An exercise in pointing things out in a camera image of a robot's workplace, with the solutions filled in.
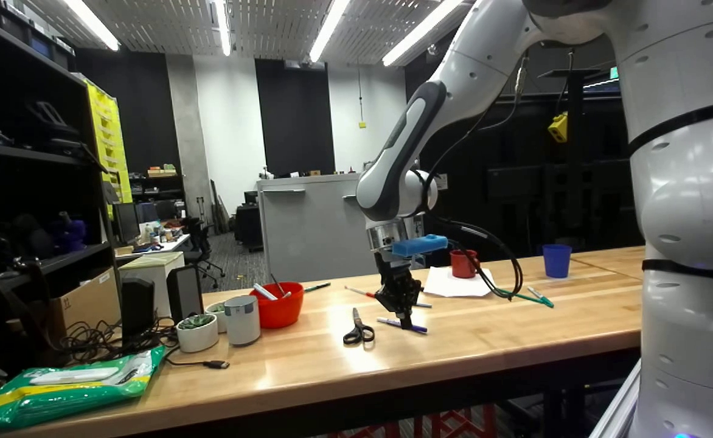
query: white paper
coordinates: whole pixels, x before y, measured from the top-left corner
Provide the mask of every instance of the white paper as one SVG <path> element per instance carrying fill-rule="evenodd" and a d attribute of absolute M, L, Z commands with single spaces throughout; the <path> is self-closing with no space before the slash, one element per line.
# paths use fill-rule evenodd
<path fill-rule="evenodd" d="M 481 283 L 479 275 L 475 277 L 453 277 L 453 267 L 430 267 L 427 277 L 426 277 L 426 294 L 438 294 L 438 297 L 485 297 L 488 294 L 487 284 Z"/>

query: white cabinet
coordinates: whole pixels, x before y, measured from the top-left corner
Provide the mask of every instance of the white cabinet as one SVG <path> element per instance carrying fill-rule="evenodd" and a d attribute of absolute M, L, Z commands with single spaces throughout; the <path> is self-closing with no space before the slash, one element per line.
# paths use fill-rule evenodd
<path fill-rule="evenodd" d="M 318 280 L 378 273 L 358 176 L 261 180 L 266 271 L 277 280 Z"/>

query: plastic bag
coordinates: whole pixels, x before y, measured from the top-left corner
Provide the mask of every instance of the plastic bag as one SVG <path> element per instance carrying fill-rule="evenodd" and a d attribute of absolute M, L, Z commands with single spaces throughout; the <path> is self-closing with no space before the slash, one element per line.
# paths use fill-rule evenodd
<path fill-rule="evenodd" d="M 75 367 L 28 367 L 0 387 L 0 429 L 23 429 L 139 399 L 166 359 L 166 345 Z"/>

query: wooden table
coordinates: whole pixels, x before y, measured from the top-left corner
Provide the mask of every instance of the wooden table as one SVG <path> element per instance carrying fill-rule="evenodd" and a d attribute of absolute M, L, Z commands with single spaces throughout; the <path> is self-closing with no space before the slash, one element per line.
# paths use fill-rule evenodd
<path fill-rule="evenodd" d="M 229 371 L 163 365 L 150 391 L 127 407 L 28 429 L 27 436 L 127 436 L 210 421 L 255 430 L 292 426 L 333 429 L 378 421 L 440 404 L 487 401 L 567 381 L 597 377 L 640 340 L 642 248 L 575 254 L 567 280 L 545 280 L 541 259 L 524 259 L 525 283 L 558 304 L 420 297 L 432 309 L 427 336 L 378 326 L 387 311 L 362 294 L 378 277 L 341 277 L 303 297 L 294 326 L 266 332 L 247 349 L 221 345 L 190 360 L 229 359 Z M 508 264 L 485 264 L 497 283 L 510 283 Z M 204 294 L 207 304 L 240 293 Z M 350 311 L 378 329 L 378 345 L 346 349 Z"/>

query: ceiling light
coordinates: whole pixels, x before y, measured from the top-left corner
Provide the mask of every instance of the ceiling light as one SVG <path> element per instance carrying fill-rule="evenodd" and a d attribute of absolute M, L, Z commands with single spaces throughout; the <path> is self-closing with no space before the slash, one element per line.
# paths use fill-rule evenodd
<path fill-rule="evenodd" d="M 391 65 L 402 54 L 419 45 L 432 26 L 438 26 L 463 0 L 440 2 L 415 30 L 410 30 L 387 56 L 384 65 Z"/>
<path fill-rule="evenodd" d="M 223 52 L 223 56 L 232 56 L 232 30 L 229 30 L 229 20 L 225 20 L 225 0 L 211 0 L 210 5 L 214 8 L 219 50 Z"/>
<path fill-rule="evenodd" d="M 350 0 L 333 0 L 325 14 L 325 23 L 320 26 L 320 31 L 315 35 L 312 52 L 309 52 L 309 62 L 315 64 L 336 30 L 336 24 L 341 23 L 341 17 L 346 14 Z"/>
<path fill-rule="evenodd" d="M 77 20 L 95 35 L 104 47 L 112 52 L 118 52 L 118 42 L 115 35 L 104 26 L 99 17 L 92 14 L 92 9 L 83 0 L 65 0 L 65 5 L 77 14 Z"/>

